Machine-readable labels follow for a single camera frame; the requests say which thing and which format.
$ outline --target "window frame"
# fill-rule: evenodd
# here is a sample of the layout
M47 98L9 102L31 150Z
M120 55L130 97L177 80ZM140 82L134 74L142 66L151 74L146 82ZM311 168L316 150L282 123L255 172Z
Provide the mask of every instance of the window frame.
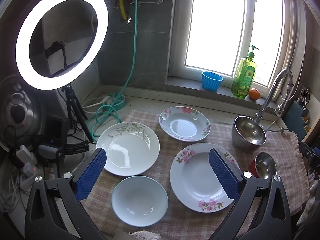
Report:
M251 35L253 29L255 0L244 0L244 18L242 26L242 35L239 41L239 50L235 60L232 76L219 73L223 78L222 86L231 88L233 76L236 71L238 62L242 57L246 57L249 52ZM295 29L295 11L294 0L282 0L283 6L283 23L281 30L281 39L279 43L278 56L275 62L275 67L267 86L253 82L252 88L257 88L263 97L269 93L276 75L286 66L289 65L292 57L292 49L294 44L294 29ZM188 42L191 29L193 0L175 0L172 44L169 59L168 76L175 76L201 81L201 72L205 69L186 66L186 58L188 52ZM278 96L276 93L273 96L275 100Z

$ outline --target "blue gripper pad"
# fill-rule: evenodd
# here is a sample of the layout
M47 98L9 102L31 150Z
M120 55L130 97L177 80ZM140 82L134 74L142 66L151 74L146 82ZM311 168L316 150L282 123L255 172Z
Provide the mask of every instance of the blue gripper pad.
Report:
M212 149L209 153L209 163L214 173L216 174L219 182L221 183L228 198L237 201L240 197L239 193L239 181L230 172L226 164L218 156L215 149Z
M75 196L78 202L89 196L104 165L106 165L106 161L106 152L101 149L77 182Z

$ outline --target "floral plate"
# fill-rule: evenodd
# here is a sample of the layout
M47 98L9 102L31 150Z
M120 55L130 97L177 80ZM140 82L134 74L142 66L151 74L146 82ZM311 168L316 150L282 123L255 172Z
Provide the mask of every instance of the floral plate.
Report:
M233 202L209 164L209 152L218 148L230 162L238 163L225 149L212 143L196 143L181 150L172 162L170 183L177 198L192 210L211 213Z
M185 142L204 139L210 132L209 120L195 109L174 106L159 116L161 128L171 137Z
M160 143L149 127L137 122L122 122L105 130L96 148L106 151L104 168L107 171L129 177L145 172L155 163Z

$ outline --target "faucet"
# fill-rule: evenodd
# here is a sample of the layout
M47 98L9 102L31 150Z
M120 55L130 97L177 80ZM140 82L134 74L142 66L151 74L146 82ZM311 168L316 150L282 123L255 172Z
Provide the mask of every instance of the faucet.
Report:
M260 120L262 119L262 115L265 112L265 110L267 109L267 107L268 107L268 105L269 105L274 93L276 92L276 88L277 88L279 82L286 75L289 76L289 82L288 82L288 85L287 85L287 94L285 95L285 98L284 98L282 104L280 104L275 110L276 116L281 117L281 115L282 115L282 113L284 111L284 104L287 102L287 99L289 97L289 93L290 93L290 91L291 91L291 89L293 87L293 83L292 83L293 76L292 76L291 70L289 70L289 69L281 70L280 73L277 75L275 81L273 82L272 87L270 89L270 92L269 92L266 100L264 101L262 107L260 108L259 112L257 113L257 117L254 119L258 124L260 124Z

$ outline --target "checkered tablecloth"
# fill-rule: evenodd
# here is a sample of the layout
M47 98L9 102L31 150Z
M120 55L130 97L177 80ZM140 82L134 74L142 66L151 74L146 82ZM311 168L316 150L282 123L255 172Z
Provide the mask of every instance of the checkered tablecloth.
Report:
M100 174L89 197L82 201L87 213L105 234L114 235L116 231L134 232L148 230L159 233L164 240L207 240L228 214L232 205L215 213L200 213L184 206L175 196L170 185L170 167L175 156L190 145L167 135L159 125L159 115L131 111L125 121L139 122L150 127L160 141L160 153L155 164L142 175L157 180L166 190L169 207L166 215L155 225L147 228L135 228L123 223L113 212L111 194L115 186L124 177L113 175L105 170ZM308 199L308 177L298 151L298 139L293 132L267 132L266 143L253 153L243 153L233 146L230 125L211 122L209 135L201 142L219 145L230 152L237 160L242 171L249 170L251 161L259 152L269 153L276 161L278 174L281 176L287 193L291 214L299 211ZM256 199L239 231L247 231L258 205Z

